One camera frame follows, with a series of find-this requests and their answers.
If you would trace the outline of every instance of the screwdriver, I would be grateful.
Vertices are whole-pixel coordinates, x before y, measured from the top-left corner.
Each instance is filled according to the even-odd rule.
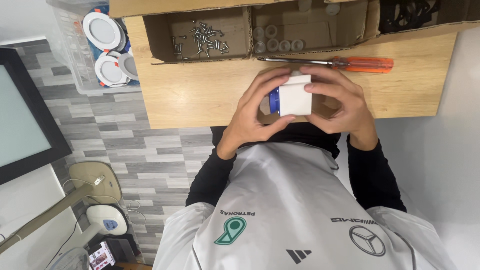
[[[393,59],[375,58],[375,57],[348,57],[341,58],[335,56],[332,60],[307,60],[307,59],[288,59],[288,58],[257,58],[261,61],[288,62],[299,64],[320,64],[328,65],[332,69],[341,69],[346,71],[389,73],[393,68]]]

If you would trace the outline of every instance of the plastic storage bin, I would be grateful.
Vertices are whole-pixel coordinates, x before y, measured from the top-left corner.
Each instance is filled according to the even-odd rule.
[[[47,0],[52,6],[60,29],[63,47],[70,70],[80,94],[102,94],[141,91],[140,86],[102,87],[95,74],[95,59],[83,32],[82,20],[94,7],[108,5],[108,1]]]

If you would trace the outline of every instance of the gray wood-pattern floor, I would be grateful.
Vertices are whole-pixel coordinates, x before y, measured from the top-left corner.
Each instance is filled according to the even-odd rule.
[[[145,263],[153,264],[165,219],[185,206],[190,184],[211,153],[210,128],[152,130],[141,92],[80,95],[70,70],[53,58],[46,40],[11,47],[20,54],[73,151],[54,167],[87,160],[110,164],[120,182],[121,203],[141,204],[138,211],[147,223],[132,224],[128,233]],[[138,215],[130,218],[143,221]]]

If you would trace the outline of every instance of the black long sleeve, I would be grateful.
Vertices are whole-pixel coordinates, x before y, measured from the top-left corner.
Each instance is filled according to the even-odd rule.
[[[384,206],[406,212],[380,141],[375,149],[362,151],[350,144],[348,135],[347,148],[350,184],[357,202],[364,209]]]
[[[237,154],[229,160],[223,160],[216,154],[216,148],[198,171],[190,187],[185,206],[197,202],[206,202],[216,206],[227,185],[228,175],[233,168]]]

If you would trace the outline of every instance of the mercedes star logo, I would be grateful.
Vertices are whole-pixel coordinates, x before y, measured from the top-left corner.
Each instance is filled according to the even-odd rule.
[[[352,242],[363,252],[378,257],[385,254],[384,243],[369,229],[357,225],[350,228],[349,234]]]

